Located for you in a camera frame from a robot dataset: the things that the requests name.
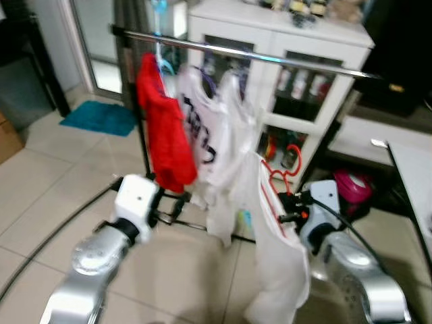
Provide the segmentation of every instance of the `red cloth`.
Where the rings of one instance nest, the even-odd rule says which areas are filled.
[[[147,134],[156,182],[165,189],[183,192],[197,171],[183,128],[184,116],[177,99],[165,96],[153,54],[142,57],[137,80],[138,102],[146,110]]]

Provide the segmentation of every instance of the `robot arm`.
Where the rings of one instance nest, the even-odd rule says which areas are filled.
[[[104,222],[75,247],[72,268],[51,295],[40,324],[98,323],[105,292],[135,243],[149,241],[149,215],[158,187],[127,175],[115,199],[113,223]]]
[[[338,190],[333,180],[313,182],[302,194],[339,213]],[[346,232],[337,231],[339,226],[337,217],[313,203],[307,222],[300,228],[300,239],[317,255],[328,280],[339,286],[348,303],[351,323],[410,323],[400,286],[368,250]]]

